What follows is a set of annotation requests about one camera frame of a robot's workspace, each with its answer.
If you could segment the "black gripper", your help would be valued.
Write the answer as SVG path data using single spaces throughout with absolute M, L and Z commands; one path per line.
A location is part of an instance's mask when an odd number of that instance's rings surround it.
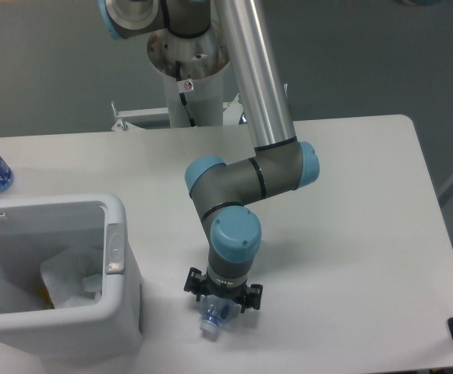
M 197 302 L 203 295 L 215 295 L 224 299 L 241 299 L 241 313 L 247 309 L 260 310 L 263 285 L 246 286 L 247 279 L 246 275 L 237 278 L 223 278 L 212 273 L 202 274 L 197 268 L 191 267 L 183 289 L 185 292 L 195 295 Z

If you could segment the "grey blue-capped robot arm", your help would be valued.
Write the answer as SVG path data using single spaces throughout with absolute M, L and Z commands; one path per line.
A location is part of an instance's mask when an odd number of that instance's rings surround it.
M 250 204 L 315 182 L 314 148 L 297 138 L 258 1 L 101 1 L 108 32 L 118 39 L 149 37 L 152 66 L 167 80 L 174 125 L 219 121 L 219 92 L 205 84 L 227 68 L 235 73 L 252 151 L 243 160 L 193 161 L 185 172 L 209 244 L 206 270 L 191 268 L 185 291 L 259 309 L 263 288 L 248 276 L 260 248 L 261 225 Z

